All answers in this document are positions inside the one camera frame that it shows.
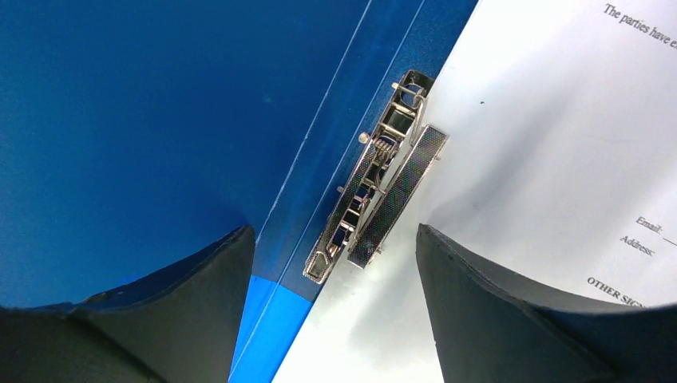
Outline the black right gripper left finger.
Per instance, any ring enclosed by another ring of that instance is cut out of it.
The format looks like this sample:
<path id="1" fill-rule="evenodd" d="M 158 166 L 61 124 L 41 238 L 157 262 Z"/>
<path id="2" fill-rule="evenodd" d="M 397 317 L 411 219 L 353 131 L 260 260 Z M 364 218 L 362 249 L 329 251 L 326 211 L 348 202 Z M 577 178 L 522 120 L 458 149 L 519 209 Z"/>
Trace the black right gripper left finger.
<path id="1" fill-rule="evenodd" d="M 245 225 L 83 302 L 2 308 L 2 381 L 225 382 L 254 253 Z"/>

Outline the blue plastic folder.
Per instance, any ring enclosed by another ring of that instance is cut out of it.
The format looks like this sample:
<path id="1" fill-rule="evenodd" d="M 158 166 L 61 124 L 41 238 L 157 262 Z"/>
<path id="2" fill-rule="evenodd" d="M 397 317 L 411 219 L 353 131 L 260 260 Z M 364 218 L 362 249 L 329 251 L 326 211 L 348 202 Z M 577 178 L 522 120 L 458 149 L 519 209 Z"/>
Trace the blue plastic folder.
<path id="1" fill-rule="evenodd" d="M 253 226 L 230 382 L 269 382 L 390 85 L 473 1 L 4 1 L 1 304 L 81 302 Z"/>

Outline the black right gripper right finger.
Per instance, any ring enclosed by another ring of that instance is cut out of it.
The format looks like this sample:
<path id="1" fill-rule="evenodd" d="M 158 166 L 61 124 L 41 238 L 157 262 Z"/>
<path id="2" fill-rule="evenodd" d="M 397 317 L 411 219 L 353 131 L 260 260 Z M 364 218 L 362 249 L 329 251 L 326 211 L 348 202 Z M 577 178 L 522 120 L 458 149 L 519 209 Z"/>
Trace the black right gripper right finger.
<path id="1" fill-rule="evenodd" d="M 537 282 L 420 224 L 418 273 L 447 382 L 673 382 L 676 308 Z"/>

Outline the white paper sheet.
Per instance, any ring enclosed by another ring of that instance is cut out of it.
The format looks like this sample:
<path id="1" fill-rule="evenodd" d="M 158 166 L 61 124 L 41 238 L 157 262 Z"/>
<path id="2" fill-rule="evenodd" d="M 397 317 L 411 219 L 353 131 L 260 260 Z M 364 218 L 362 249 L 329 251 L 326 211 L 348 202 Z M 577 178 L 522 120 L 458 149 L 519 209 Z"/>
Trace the white paper sheet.
<path id="1" fill-rule="evenodd" d="M 447 382 L 420 224 L 545 285 L 676 308 L 676 4 L 481 1 L 423 121 L 447 141 L 365 270 L 344 258 L 277 382 Z"/>

